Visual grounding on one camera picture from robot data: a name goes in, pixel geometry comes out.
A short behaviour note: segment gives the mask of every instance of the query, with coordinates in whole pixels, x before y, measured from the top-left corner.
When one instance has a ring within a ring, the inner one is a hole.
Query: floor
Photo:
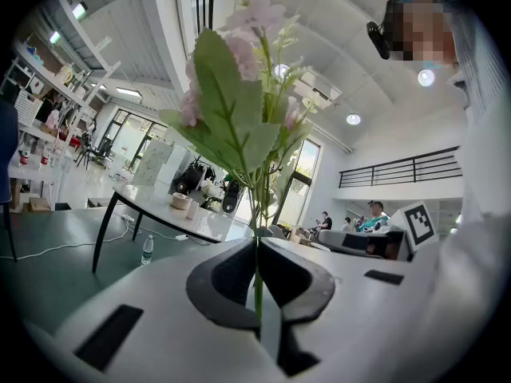
[[[11,214],[18,257],[37,254],[67,243],[94,243],[105,210],[106,207],[97,207],[52,213]],[[131,208],[117,206],[105,239],[122,235],[126,229],[124,220],[116,213],[137,217]],[[147,217],[142,219],[141,226],[169,237],[182,234]],[[96,274],[91,272],[94,245],[49,251],[17,263],[11,259],[0,259],[0,272],[21,316],[52,334],[83,302],[141,264],[142,247],[148,234],[142,230],[135,241],[132,241],[133,234],[128,233],[123,239],[104,243]],[[190,239],[179,242],[153,236],[153,260],[207,248]],[[4,230],[0,230],[0,256],[10,257]]]

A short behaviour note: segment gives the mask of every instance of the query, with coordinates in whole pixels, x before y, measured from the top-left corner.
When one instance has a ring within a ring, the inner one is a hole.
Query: white table
[[[210,243],[221,243],[253,235],[252,230],[247,224],[203,208],[197,210],[194,219],[187,219],[186,210],[179,210],[171,206],[171,195],[162,193],[151,186],[119,184],[114,186],[113,190],[112,199],[106,209],[105,217],[97,235],[93,258],[93,273],[96,272],[106,228],[109,225],[110,216],[118,200],[139,211],[133,239],[137,237],[138,227],[144,215],[166,226],[183,231],[185,234],[197,237],[198,239],[209,241]]]

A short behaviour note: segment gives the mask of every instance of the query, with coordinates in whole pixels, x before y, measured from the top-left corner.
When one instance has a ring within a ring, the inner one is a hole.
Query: black railing
[[[459,146],[339,172],[341,174],[339,188],[423,182],[463,176],[458,162],[454,159],[454,151],[458,148]]]

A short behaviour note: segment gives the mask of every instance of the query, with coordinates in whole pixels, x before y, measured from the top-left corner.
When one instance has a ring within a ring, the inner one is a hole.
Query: ceiling light
[[[348,124],[359,124],[360,123],[360,116],[356,113],[351,113],[348,115],[348,118],[346,118],[346,122]]]
[[[85,5],[85,3],[80,2],[80,3],[78,3],[78,6],[76,6],[73,9],[73,15],[77,20],[79,20],[80,18],[82,18],[85,15],[86,10],[87,10],[87,6]]]
[[[287,66],[286,64],[278,64],[275,69],[273,70],[273,72],[275,73],[275,75],[277,77],[279,77],[280,79],[284,79],[284,77],[286,76],[286,72],[287,70],[289,69],[289,66]]]
[[[418,83],[422,86],[430,86],[434,83],[434,73],[431,69],[423,69],[418,73]]]
[[[139,93],[138,91],[133,91],[131,89],[126,89],[126,88],[116,88],[116,90],[119,92],[119,93],[125,93],[127,95],[133,95],[134,97],[140,97],[142,98],[141,96],[141,93]]]
[[[61,35],[57,31],[55,31],[53,34],[51,34],[50,42],[52,44],[55,44],[57,42],[57,40],[60,38],[60,36]]]

